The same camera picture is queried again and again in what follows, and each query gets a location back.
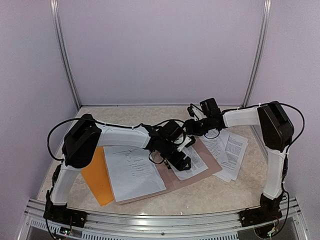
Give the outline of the white sheet dense English text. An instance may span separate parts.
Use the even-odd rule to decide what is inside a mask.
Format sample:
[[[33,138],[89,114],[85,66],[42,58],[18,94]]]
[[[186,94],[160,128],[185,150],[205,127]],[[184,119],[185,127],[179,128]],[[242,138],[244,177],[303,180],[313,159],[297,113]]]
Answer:
[[[185,153],[188,157],[190,157],[191,168],[189,170],[178,171],[174,166],[171,167],[174,174],[180,181],[190,179],[209,169],[192,146],[184,148],[182,152]]]

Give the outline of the pink-brown file folder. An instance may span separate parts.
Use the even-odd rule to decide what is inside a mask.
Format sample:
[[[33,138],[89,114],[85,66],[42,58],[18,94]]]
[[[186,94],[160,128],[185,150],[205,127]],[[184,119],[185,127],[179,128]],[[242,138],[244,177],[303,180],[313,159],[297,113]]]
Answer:
[[[167,168],[164,165],[156,167],[156,172],[161,177],[165,190],[157,191],[150,194],[143,194],[137,197],[130,197],[122,201],[116,201],[117,204],[126,204],[146,198],[151,198],[157,195],[170,193],[181,189],[188,185],[194,184],[222,170],[214,156],[204,145],[200,138],[196,138],[195,144],[183,149],[184,152],[191,158],[191,168],[189,170],[178,171],[172,165]]]

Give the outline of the white printed sheet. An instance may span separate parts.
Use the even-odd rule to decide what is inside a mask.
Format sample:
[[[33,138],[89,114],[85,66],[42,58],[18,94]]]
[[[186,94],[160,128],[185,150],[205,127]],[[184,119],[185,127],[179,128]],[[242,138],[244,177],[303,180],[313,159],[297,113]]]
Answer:
[[[226,130],[210,130],[206,135],[199,139],[206,146],[209,152],[214,156],[218,163],[227,159],[225,148],[229,139],[230,133]]]
[[[130,201],[167,189],[149,160],[149,151],[130,146],[105,146],[103,152],[115,202]]]

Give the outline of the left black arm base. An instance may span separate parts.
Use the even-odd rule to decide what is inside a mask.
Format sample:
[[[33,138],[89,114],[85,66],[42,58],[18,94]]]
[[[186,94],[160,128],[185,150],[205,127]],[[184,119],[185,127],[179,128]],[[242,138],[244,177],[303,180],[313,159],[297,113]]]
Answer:
[[[43,214],[45,220],[78,228],[84,228],[87,216],[87,212],[68,208],[67,204],[54,205],[50,198],[46,201]]]

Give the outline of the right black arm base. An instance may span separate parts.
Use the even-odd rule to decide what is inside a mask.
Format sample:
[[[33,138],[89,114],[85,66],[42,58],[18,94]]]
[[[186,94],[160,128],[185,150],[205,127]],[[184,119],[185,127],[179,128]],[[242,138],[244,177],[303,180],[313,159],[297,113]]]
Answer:
[[[249,227],[280,219],[283,216],[280,209],[282,199],[282,193],[274,199],[269,199],[262,193],[259,207],[246,208],[238,213],[241,226]]]

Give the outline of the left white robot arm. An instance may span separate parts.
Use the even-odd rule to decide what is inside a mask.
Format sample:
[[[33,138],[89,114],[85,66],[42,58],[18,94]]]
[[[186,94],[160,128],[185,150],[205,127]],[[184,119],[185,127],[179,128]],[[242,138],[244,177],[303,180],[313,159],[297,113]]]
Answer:
[[[79,171],[87,167],[97,147],[126,146],[158,152],[179,171],[191,167],[183,148],[195,143],[181,120],[170,119],[159,125],[117,125],[101,122],[91,114],[73,118],[75,123],[63,140],[61,164],[52,177],[52,188],[46,193],[46,212],[63,223],[70,218],[68,195]]]

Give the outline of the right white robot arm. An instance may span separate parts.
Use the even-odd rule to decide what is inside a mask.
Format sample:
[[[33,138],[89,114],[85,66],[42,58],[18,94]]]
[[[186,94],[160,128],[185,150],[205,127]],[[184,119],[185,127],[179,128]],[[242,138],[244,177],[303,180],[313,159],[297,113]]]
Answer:
[[[220,110],[216,100],[210,98],[202,101],[200,107],[190,104],[187,111],[191,117],[185,121],[188,135],[203,136],[210,130],[220,131],[237,126],[260,127],[267,150],[268,169],[255,216],[260,222],[268,221],[278,210],[285,192],[283,181],[288,171],[287,155],[294,134],[294,126],[280,102]]]

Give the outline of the orange folder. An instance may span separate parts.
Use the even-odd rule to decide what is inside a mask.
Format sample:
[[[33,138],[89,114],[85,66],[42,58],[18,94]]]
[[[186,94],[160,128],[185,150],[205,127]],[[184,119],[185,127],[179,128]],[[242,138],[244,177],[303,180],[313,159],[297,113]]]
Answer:
[[[91,163],[83,168],[81,175],[101,207],[114,200],[103,147],[95,149]]]

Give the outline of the white printed sheet dense text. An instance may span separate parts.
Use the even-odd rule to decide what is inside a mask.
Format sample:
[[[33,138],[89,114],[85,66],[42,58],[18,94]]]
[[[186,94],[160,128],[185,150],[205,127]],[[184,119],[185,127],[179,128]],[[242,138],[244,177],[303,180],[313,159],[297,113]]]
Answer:
[[[236,181],[248,147],[248,139],[238,134],[223,130],[221,139],[221,154],[218,159],[222,170],[214,176],[229,183]]]

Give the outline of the right aluminium frame post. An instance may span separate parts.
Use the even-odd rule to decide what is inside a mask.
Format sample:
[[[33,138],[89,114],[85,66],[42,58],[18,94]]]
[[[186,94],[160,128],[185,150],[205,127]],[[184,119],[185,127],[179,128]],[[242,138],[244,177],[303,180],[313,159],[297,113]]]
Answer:
[[[242,107],[247,107],[249,105],[253,90],[254,90],[254,85],[257,80],[257,75],[259,71],[259,66],[261,63],[261,59],[263,56],[263,51],[264,51],[264,45],[267,37],[267,31],[268,31],[268,25],[269,25],[269,20],[270,20],[270,13],[271,13],[271,6],[272,6],[272,1],[271,0],[265,0],[264,1],[264,6],[263,6],[263,13],[262,13],[262,19],[261,19],[261,25],[260,25],[260,30],[259,30],[259,36],[258,36],[258,41],[257,41],[257,47],[255,50],[255,55],[253,59],[253,64],[252,68],[250,71],[249,75],[249,82],[244,94],[244,98],[242,101],[241,106]]]

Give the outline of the aluminium frame post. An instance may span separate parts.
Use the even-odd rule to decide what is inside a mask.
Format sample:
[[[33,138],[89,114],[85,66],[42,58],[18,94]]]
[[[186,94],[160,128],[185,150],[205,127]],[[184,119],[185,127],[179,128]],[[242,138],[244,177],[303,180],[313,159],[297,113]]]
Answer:
[[[257,41],[257,47],[255,50],[255,55],[253,59],[253,64],[252,68],[250,71],[249,75],[249,82],[244,94],[244,98],[242,101],[241,106],[242,107],[247,107],[249,105],[253,90],[254,90],[254,85],[257,80],[257,75],[259,71],[259,66],[261,63],[261,59],[263,56],[263,51],[264,51],[264,45],[267,37],[267,31],[268,31],[268,25],[269,25],[269,20],[270,20],[270,13],[271,13],[271,6],[272,6],[272,1],[271,0],[265,0],[264,1],[264,6],[263,6],[263,13],[262,13],[262,19],[261,19],[261,25],[260,25],[260,30],[259,30],[259,36],[258,36],[258,41]]]
[[[80,110],[82,107],[82,103],[81,103],[79,93],[73,78],[72,69],[70,66],[69,58],[68,58],[67,48],[64,41],[63,28],[62,28],[60,12],[59,12],[59,3],[57,0],[50,0],[49,2],[50,2],[50,9],[52,14],[53,24],[55,28],[55,34],[57,38],[57,43],[58,43],[61,61],[65,71],[67,83],[70,88],[74,105],[77,110]]]

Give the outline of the left aluminium frame post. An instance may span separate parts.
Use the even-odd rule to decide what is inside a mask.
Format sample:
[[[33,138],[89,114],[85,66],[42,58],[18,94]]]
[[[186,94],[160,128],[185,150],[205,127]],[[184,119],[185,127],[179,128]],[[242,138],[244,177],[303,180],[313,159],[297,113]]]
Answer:
[[[50,0],[49,2],[50,2],[50,9],[52,14],[53,24],[55,28],[55,34],[57,38],[57,43],[58,43],[61,61],[65,71],[67,83],[70,88],[74,105],[77,110],[80,110],[82,107],[82,103],[81,103],[79,93],[73,78],[72,69],[70,66],[69,58],[68,58],[67,48],[64,41],[63,28],[62,28],[60,12],[59,12],[59,3],[57,0]]]

